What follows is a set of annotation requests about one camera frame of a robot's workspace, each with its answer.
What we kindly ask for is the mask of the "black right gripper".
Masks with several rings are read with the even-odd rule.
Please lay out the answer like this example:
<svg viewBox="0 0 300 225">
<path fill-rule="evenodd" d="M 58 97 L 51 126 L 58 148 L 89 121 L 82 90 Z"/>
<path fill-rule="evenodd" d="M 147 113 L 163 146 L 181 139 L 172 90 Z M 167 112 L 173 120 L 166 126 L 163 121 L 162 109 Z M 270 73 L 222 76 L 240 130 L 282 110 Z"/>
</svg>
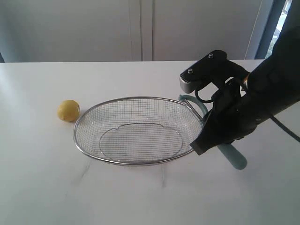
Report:
<svg viewBox="0 0 300 225">
<path fill-rule="evenodd" d="M 197 155 L 220 144 L 231 144 L 254 131 L 254 120 L 247 115 L 250 107 L 257 108 L 257 94 L 237 78 L 232 78 L 218 95 L 204 118 L 204 126 L 190 143 Z"/>
</svg>

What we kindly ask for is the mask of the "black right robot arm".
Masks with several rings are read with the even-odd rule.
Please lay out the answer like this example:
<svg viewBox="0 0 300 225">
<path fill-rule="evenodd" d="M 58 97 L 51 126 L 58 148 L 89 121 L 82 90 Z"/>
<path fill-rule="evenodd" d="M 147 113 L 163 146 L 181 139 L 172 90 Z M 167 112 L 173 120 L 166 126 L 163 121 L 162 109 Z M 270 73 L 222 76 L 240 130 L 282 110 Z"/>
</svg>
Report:
<svg viewBox="0 0 300 225">
<path fill-rule="evenodd" d="M 228 60 L 224 51 L 215 50 L 190 67 L 186 75 L 195 83 L 195 93 L 210 83 L 218 88 L 204 126 L 191 143 L 201 155 L 247 136 L 299 101 L 300 29 L 294 27 L 280 35 L 271 56 L 252 72 Z"/>
</svg>

